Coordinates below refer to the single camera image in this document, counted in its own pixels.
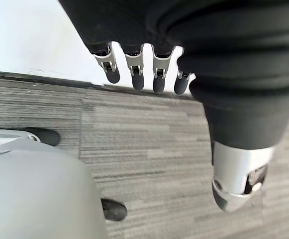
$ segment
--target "gray carpet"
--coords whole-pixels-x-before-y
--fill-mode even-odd
[[[111,239],[289,239],[289,128],[263,192],[226,214],[195,101],[0,80],[0,127],[24,126],[57,130],[101,196],[125,202],[127,219],[107,222]]]

